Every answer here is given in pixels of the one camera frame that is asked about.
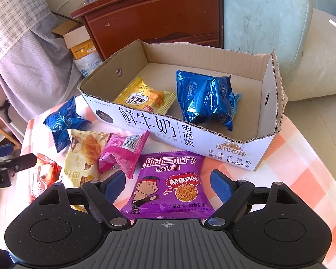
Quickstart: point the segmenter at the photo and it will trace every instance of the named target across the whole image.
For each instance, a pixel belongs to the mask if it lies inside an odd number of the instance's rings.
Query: sofa
[[[274,48],[289,101],[336,94],[336,0],[224,0],[223,11],[224,48]]]

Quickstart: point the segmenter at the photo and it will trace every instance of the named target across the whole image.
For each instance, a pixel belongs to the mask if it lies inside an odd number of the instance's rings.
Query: table
[[[98,121],[81,96],[76,98],[76,107],[79,115],[92,121],[92,124],[87,129],[115,132],[121,136],[132,134]],[[58,106],[51,108],[29,122],[22,145],[22,154],[39,152],[55,160],[58,165],[62,166],[65,162],[66,150],[63,150],[59,154],[56,152],[50,130],[43,125],[44,119],[57,109]],[[143,152],[152,153],[174,150],[177,149],[148,139]],[[330,227],[332,231],[332,245],[323,264],[329,269],[336,269],[336,182],[305,138],[287,117],[284,116],[282,131],[277,136],[277,139],[265,155],[262,164],[256,172],[230,166],[211,158],[205,158],[201,170],[203,187],[213,207],[217,209],[221,205],[221,201],[210,187],[210,172],[213,169],[219,169],[233,180],[246,179],[259,187],[270,187],[274,181],[286,183]],[[2,197],[8,199],[7,202],[5,202],[5,199],[0,200],[0,217],[2,219],[0,221],[0,230],[5,230],[6,226],[16,215],[29,204],[31,172],[31,169],[29,169],[17,174],[16,179],[13,179],[16,182],[16,188],[14,186],[11,187],[9,195],[4,190],[0,191],[0,193],[3,191]],[[113,172],[115,171],[111,170],[103,174],[101,180],[106,179]],[[117,208],[121,208],[128,201],[138,172],[135,172],[132,180],[127,179],[126,189],[115,202]]]
[[[190,42],[222,47],[222,0],[86,0],[79,18],[104,61],[126,45]]]

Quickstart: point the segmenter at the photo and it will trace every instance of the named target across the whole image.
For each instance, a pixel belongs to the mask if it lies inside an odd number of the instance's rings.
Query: cartoon boy illustration
[[[143,204],[148,203],[152,200],[159,198],[158,194],[155,196],[149,196],[158,191],[157,181],[160,182],[160,179],[155,176],[146,176],[137,183],[136,189],[138,191],[133,192],[134,198],[132,200],[132,212],[131,214],[137,214],[139,212],[139,207]]]
[[[108,123],[113,122],[113,119],[107,113],[104,113],[101,110],[96,110],[96,114],[99,118],[103,119],[104,121],[106,121]]]

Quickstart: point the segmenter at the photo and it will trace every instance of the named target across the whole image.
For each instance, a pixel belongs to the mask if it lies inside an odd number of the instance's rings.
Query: checkered tablecloth
[[[92,121],[92,124],[87,126],[88,130],[117,133],[121,136],[132,134],[110,124],[98,121],[81,96],[76,98],[76,107],[79,115]],[[52,134],[43,125],[44,119],[57,109],[58,106],[51,108],[29,122],[22,145],[22,154],[31,152],[42,153],[56,161],[58,165],[63,166],[66,150],[59,154],[56,152]],[[177,149],[148,139],[143,153],[174,150]],[[221,205],[221,201],[210,187],[210,172],[213,169],[219,169],[233,180],[246,179],[258,187],[270,187],[274,181],[281,181],[288,185],[330,227],[332,231],[332,245],[323,264],[329,269],[336,269],[336,181],[305,138],[287,117],[284,117],[280,134],[256,172],[250,172],[211,158],[205,158],[201,170],[204,191],[213,207],[217,209]],[[103,174],[101,180],[106,179],[113,172],[109,171]],[[138,172],[138,169],[136,169],[134,178],[132,180],[127,179],[125,190],[115,202],[118,208],[125,205],[131,196]],[[16,205],[18,211],[22,211],[29,204],[30,173],[31,171],[27,170],[17,174],[15,198],[20,199],[20,203]]]

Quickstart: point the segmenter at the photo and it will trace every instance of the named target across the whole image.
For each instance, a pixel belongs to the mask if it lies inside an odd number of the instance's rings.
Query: yellow box
[[[95,48],[92,40],[89,39],[89,40],[86,40],[86,41],[78,44],[77,46],[71,47],[70,50],[72,51],[75,59],[80,59],[80,58],[83,58],[84,56],[86,56],[90,53],[95,52],[96,48]]]

